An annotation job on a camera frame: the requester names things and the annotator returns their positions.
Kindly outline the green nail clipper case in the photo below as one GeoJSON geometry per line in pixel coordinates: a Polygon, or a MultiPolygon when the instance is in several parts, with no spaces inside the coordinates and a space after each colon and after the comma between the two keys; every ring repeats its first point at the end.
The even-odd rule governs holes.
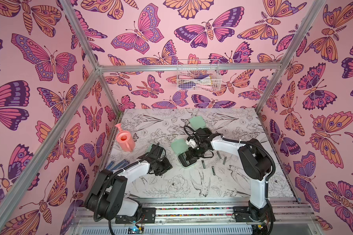
{"type": "Polygon", "coordinates": [[[148,153],[148,152],[150,152],[150,151],[151,151],[151,149],[152,149],[153,145],[154,145],[154,144],[151,144],[151,145],[147,148],[146,153],[148,153]]]}

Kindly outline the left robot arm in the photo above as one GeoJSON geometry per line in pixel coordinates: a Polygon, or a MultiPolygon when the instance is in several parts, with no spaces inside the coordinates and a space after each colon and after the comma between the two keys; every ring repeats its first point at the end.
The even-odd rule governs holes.
{"type": "Polygon", "coordinates": [[[95,222],[124,217],[136,223],[144,217],[142,204],[125,196],[127,185],[147,174],[162,176],[171,169],[166,150],[159,144],[153,144],[137,161],[115,171],[100,171],[84,207],[93,212],[95,222]]]}

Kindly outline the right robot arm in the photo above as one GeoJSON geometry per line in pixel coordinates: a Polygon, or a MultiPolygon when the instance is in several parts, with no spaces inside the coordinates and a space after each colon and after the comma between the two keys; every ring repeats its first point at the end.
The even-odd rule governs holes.
{"type": "Polygon", "coordinates": [[[194,130],[185,125],[187,150],[178,155],[182,166],[189,167],[198,159],[205,158],[206,152],[222,151],[239,157],[243,169],[250,180],[251,194],[249,208],[254,211],[270,209],[268,196],[269,179],[276,172],[276,165],[271,155],[257,139],[250,141],[232,140],[222,134],[212,133],[208,128],[194,130]]]}

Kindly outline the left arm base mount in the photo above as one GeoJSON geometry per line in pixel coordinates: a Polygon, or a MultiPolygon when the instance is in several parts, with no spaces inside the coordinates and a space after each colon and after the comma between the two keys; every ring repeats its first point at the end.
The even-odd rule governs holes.
{"type": "Polygon", "coordinates": [[[115,217],[116,224],[154,224],[156,208],[140,208],[134,216],[120,215],[115,217]]]}

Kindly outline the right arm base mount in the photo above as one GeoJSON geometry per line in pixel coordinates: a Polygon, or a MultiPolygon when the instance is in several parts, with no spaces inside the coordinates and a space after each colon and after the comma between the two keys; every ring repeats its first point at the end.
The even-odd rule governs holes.
{"type": "Polygon", "coordinates": [[[253,223],[267,223],[275,222],[275,216],[271,212],[269,206],[265,206],[261,209],[257,207],[233,207],[232,218],[236,222],[253,222],[253,223]]]}

